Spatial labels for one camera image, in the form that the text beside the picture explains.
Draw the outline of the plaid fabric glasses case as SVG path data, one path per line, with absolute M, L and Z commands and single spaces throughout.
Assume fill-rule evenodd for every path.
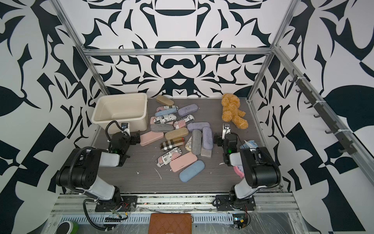
M 185 139 L 183 137 L 178 137 L 171 140 L 166 140 L 160 144 L 160 149 L 162 151 L 171 150 L 175 147 L 182 146 L 185 144 Z

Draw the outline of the flag newspaper case front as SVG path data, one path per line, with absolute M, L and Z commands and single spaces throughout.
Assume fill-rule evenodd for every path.
M 182 150 L 179 147 L 175 147 L 168 151 L 164 155 L 160 156 L 155 162 L 158 167 L 168 165 L 171 161 L 177 159 L 182 155 Z

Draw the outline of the pink hard case front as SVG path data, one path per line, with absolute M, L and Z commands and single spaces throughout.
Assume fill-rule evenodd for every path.
M 195 163 L 198 160 L 197 156 L 194 155 L 192 152 L 186 153 L 175 160 L 172 160 L 170 164 L 170 168 L 173 172 L 178 172 L 191 164 Z

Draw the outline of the pink hard case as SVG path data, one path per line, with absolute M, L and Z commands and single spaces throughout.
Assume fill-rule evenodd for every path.
M 147 132 L 140 136 L 140 145 L 146 146 L 164 137 L 164 133 L 160 132 Z
M 191 164 L 195 163 L 198 160 L 197 156 L 194 155 L 192 152 L 186 153 L 175 160 L 172 160 L 170 164 L 170 168 L 173 172 L 178 172 Z

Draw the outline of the blue fabric case front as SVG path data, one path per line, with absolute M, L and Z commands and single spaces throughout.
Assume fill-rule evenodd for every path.
M 179 178 L 182 182 L 186 183 L 192 178 L 194 178 L 196 175 L 198 175 L 200 172 L 202 172 L 205 169 L 205 163 L 202 160 L 198 160 L 195 163 L 188 166 L 185 170 L 183 170 L 179 174 Z

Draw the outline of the cream plastic storage box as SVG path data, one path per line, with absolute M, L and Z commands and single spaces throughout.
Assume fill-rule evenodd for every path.
M 111 121 L 128 123 L 131 132 L 148 128 L 148 97 L 144 93 L 106 95 L 98 99 L 91 122 L 106 129 Z

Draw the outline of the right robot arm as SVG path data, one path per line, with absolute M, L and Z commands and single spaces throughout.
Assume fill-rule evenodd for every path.
M 259 190 L 277 187 L 281 181 L 279 167 L 267 148 L 240 149 L 237 147 L 238 140 L 235 133 L 227 133 L 224 137 L 214 136 L 214 143 L 223 148 L 224 163 L 243 168 L 244 178 L 230 191 L 233 201 L 245 200 Z

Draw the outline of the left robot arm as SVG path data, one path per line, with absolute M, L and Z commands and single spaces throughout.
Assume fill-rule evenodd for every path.
M 73 192 L 84 194 L 97 201 L 120 204 L 118 187 L 98 176 L 100 167 L 121 167 L 129 158 L 131 145 L 140 143 L 140 133 L 134 136 L 118 132 L 110 139 L 108 150 L 94 147 L 76 148 L 56 175 L 56 184 Z

